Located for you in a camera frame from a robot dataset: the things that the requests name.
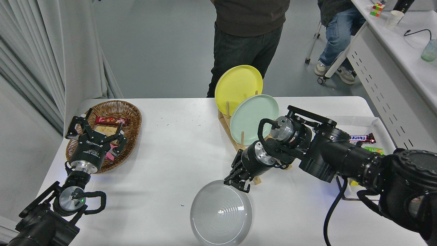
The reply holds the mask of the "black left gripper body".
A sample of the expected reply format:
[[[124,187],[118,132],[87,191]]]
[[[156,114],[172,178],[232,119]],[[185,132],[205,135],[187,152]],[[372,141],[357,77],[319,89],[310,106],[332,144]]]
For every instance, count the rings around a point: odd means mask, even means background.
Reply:
[[[70,166],[74,170],[100,170],[109,150],[108,142],[80,140],[70,157]]]

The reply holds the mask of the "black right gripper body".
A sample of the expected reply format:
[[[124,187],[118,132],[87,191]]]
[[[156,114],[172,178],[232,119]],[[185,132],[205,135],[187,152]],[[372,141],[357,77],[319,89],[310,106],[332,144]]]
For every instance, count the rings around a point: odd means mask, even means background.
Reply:
[[[249,177],[264,174],[270,169],[270,156],[264,151],[261,143],[253,143],[242,152],[242,165],[249,173]]]

